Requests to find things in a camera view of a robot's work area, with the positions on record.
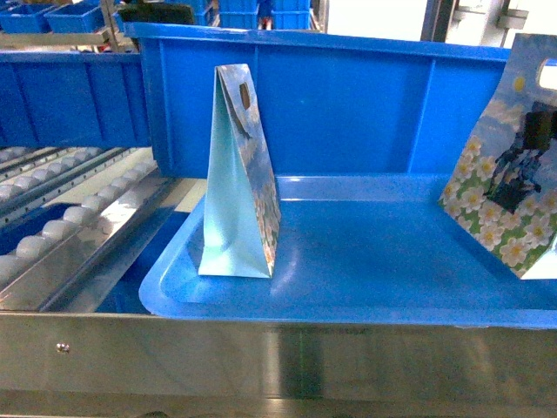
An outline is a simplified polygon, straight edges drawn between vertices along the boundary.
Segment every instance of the white wall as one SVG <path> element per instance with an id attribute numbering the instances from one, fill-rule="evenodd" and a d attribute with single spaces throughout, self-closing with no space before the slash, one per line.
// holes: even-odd
<path id="1" fill-rule="evenodd" d="M 427 0 L 329 0 L 333 35 L 419 41 Z"/>

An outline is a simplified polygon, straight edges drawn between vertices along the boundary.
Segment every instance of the light blue gift bag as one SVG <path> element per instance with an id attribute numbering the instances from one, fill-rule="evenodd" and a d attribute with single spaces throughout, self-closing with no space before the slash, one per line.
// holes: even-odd
<path id="1" fill-rule="evenodd" d="M 280 210 L 246 64 L 215 73 L 200 275 L 270 278 Z"/>

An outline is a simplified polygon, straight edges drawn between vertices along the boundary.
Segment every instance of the stainless steel panel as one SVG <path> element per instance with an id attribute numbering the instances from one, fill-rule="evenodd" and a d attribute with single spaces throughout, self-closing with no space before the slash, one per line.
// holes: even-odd
<path id="1" fill-rule="evenodd" d="M 154 401 L 160 396 L 178 396 L 176 409 L 164 412 L 190 411 L 180 416 L 234 416 L 215 405 L 238 401 L 254 407 L 244 410 L 247 416 L 310 416 L 304 405 L 311 402 L 286 402 L 294 412 L 288 407 L 284 414 L 272 405 L 313 399 L 316 411 L 336 411 L 315 416 L 544 417 L 557 415 L 556 343 L 555 331 L 503 328 L 4 313 L 0 389 L 11 399 L 29 391 L 50 399 L 40 407 L 44 414 L 59 413 L 57 396 L 79 393 L 88 401 L 96 394 L 98 405 L 141 394 L 153 400 L 142 404 L 151 411 L 161 410 Z M 187 409 L 191 405 L 198 407 Z M 99 406 L 96 414 L 114 415 L 109 412 Z"/>

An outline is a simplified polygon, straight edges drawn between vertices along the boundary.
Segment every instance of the blue plastic crate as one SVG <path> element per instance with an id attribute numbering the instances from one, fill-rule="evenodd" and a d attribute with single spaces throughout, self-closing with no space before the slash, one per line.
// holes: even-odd
<path id="1" fill-rule="evenodd" d="M 258 8 L 258 0 L 219 0 L 218 12 L 253 13 Z"/>
<path id="2" fill-rule="evenodd" d="M 104 26 L 101 8 L 90 4 L 67 4 L 44 16 L 56 33 L 91 33 Z"/>
<path id="3" fill-rule="evenodd" d="M 253 13 L 219 13 L 221 28 L 257 29 L 258 10 Z"/>
<path id="4" fill-rule="evenodd" d="M 0 79 L 1 146 L 150 145 L 138 54 L 2 52 Z"/>
<path id="5" fill-rule="evenodd" d="M 310 11 L 312 0 L 272 0 L 274 11 Z"/>
<path id="6" fill-rule="evenodd" d="M 252 70 L 277 174 L 450 174 L 509 54 L 311 32 L 127 28 L 142 46 L 155 157 L 178 177 L 206 177 L 215 66 L 239 63 Z"/>
<path id="7" fill-rule="evenodd" d="M 271 13 L 273 29 L 309 29 L 309 11 L 274 11 Z"/>
<path id="8" fill-rule="evenodd" d="M 165 0 L 165 3 L 189 4 L 195 15 L 204 14 L 212 6 L 212 0 Z"/>
<path id="9" fill-rule="evenodd" d="M 53 10 L 50 4 L 21 4 L 0 11 L 0 25 L 6 33 L 45 33 L 50 26 L 44 14 Z"/>

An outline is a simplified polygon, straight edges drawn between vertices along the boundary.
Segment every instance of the white roller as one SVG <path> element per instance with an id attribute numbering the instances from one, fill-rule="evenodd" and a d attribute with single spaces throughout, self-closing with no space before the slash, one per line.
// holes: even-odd
<path id="1" fill-rule="evenodd" d="M 127 189 L 131 183 L 132 181 L 130 179 L 126 179 L 124 177 L 116 177 L 111 181 L 111 185 L 117 187 L 118 189 L 122 189 L 122 191 Z"/>
<path id="2" fill-rule="evenodd" d="M 83 226 L 89 224 L 95 216 L 90 208 L 82 206 L 72 206 L 64 212 L 64 220 Z"/>
<path id="3" fill-rule="evenodd" d="M 25 148 L 24 146 L 14 146 L 11 151 L 16 157 L 21 157 L 29 151 L 29 148 Z"/>
<path id="4" fill-rule="evenodd" d="M 16 248 L 16 256 L 27 260 L 36 260 L 42 257 L 54 243 L 40 235 L 31 235 L 19 241 Z"/>
<path id="5" fill-rule="evenodd" d="M 87 152 L 87 155 L 89 155 L 90 157 L 96 157 L 98 154 L 103 152 L 103 150 L 101 148 L 90 147 L 87 148 L 85 152 Z"/>
<path id="6" fill-rule="evenodd" d="M 14 182 L 14 185 L 18 185 L 25 191 L 32 189 L 33 187 L 37 187 L 40 184 L 41 182 L 38 179 L 29 176 L 18 177 L 17 180 Z"/>
<path id="7" fill-rule="evenodd" d="M 143 174 L 147 174 L 148 172 L 152 171 L 157 166 L 157 163 L 154 161 L 143 161 L 133 167 L 134 170 L 138 172 L 142 172 Z"/>
<path id="8" fill-rule="evenodd" d="M 107 198 L 102 196 L 87 196 L 81 206 L 88 207 L 94 213 L 101 213 L 111 203 Z"/>
<path id="9" fill-rule="evenodd" d="M 78 151 L 75 154 L 73 154 L 73 157 L 80 163 L 84 163 L 90 158 L 89 154 L 85 151 Z"/>
<path id="10" fill-rule="evenodd" d="M 23 193 L 23 189 L 18 185 L 0 185 L 0 200 L 5 201 Z"/>
<path id="11" fill-rule="evenodd" d="M 106 185 L 101 190 L 97 192 L 97 196 L 107 199 L 109 202 L 113 202 L 118 196 L 122 194 L 122 189 L 119 189 L 113 185 Z"/>
<path id="12" fill-rule="evenodd" d="M 122 177 L 125 179 L 130 179 L 131 181 L 138 181 L 143 177 L 143 173 L 139 172 L 138 170 L 128 170 L 125 172 Z"/>
<path id="13" fill-rule="evenodd" d="M 64 157 L 62 158 L 61 163 L 69 168 L 75 167 L 78 164 L 77 160 L 73 157 Z"/>
<path id="14" fill-rule="evenodd" d="M 14 159 L 16 154 L 11 150 L 3 150 L 0 151 L 0 163 L 5 163 L 6 161 L 10 161 Z"/>
<path id="15" fill-rule="evenodd" d="M 25 268 L 27 262 L 16 255 L 0 255 L 0 289 L 15 279 L 17 274 Z"/>
<path id="16" fill-rule="evenodd" d="M 56 174 L 46 168 L 39 168 L 38 170 L 35 170 L 31 176 L 39 180 L 41 183 L 44 183 L 46 180 L 53 179 Z"/>
<path id="17" fill-rule="evenodd" d="M 49 220 L 43 226 L 41 235 L 54 242 L 58 242 L 71 235 L 77 229 L 77 225 L 67 220 Z"/>
<path id="18" fill-rule="evenodd" d="M 54 176 L 59 176 L 60 174 L 62 174 L 66 170 L 68 170 L 68 168 L 70 168 L 70 167 L 68 167 L 67 165 L 64 165 L 62 163 L 52 163 L 52 164 L 49 164 L 48 171 L 52 172 L 52 174 Z"/>

